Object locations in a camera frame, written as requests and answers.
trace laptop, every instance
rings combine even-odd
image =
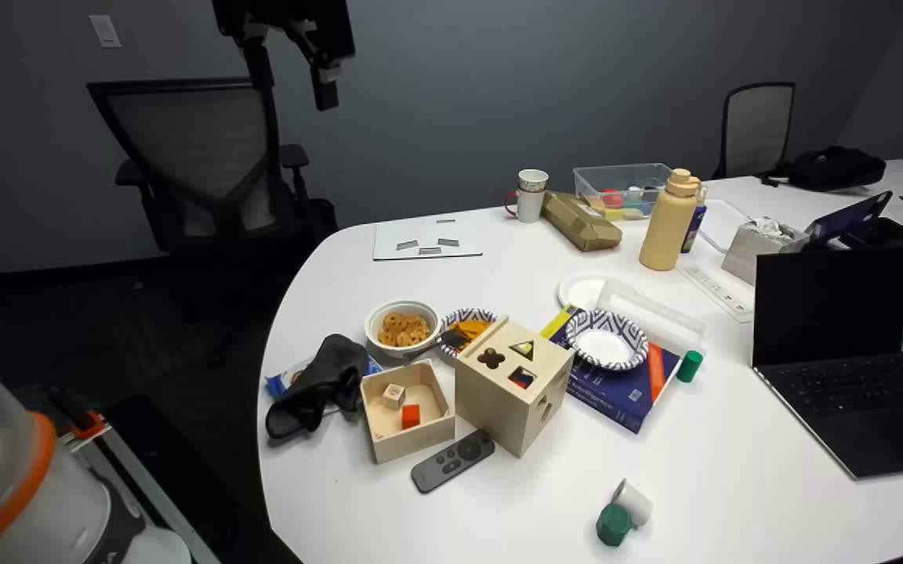
[[[753,365],[853,479],[903,472],[903,248],[760,258]]]

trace bottle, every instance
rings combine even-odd
[[[646,271],[674,271],[682,242],[691,233],[692,214],[698,207],[698,187],[703,182],[692,173],[670,170],[670,178],[658,196],[658,204],[653,207],[646,242],[639,248],[639,263]]]
[[[707,217],[707,187],[698,190],[698,207],[692,210],[691,233],[682,242],[682,254],[692,251],[698,226],[703,226],[703,217]]]

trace black office chair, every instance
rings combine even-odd
[[[729,94],[714,178],[765,177],[785,162],[792,91],[792,81],[756,81]]]
[[[249,78],[89,84],[111,133],[129,153],[117,185],[136,185],[163,251],[206,272],[236,272],[242,298],[220,330],[211,365],[280,298],[280,272],[337,233],[329,201],[303,190],[298,146],[280,149],[274,94]]]

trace laptop keyboard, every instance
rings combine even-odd
[[[903,359],[788,365],[763,374],[807,417],[903,409]]]

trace desk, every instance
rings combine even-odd
[[[710,182],[747,214],[790,226],[853,204],[851,196]],[[903,159],[878,187],[903,196]],[[473,260],[374,263],[374,226],[318,248],[280,305],[265,374],[307,361],[329,331],[361,335],[388,298],[420,298],[440,313],[489,306],[543,330],[556,284],[574,272],[615,272],[642,296],[707,320],[707,365],[674,384],[639,437],[567,398],[525,459],[499,448],[432,496],[412,467],[440,448],[374,465],[364,424],[322,420],[315,439],[266,448],[266,396],[258,398],[260,479],[274,530],[303,562],[881,562],[903,554],[903,478],[853,482],[751,371],[751,322],[676,272],[636,263],[646,223],[620,223],[620,251],[578,254],[549,223],[502,210],[458,214],[484,236]],[[720,258],[696,242],[691,260]],[[427,354],[451,398],[451,366]],[[653,519],[617,553],[593,523],[617,479],[653,501]]]

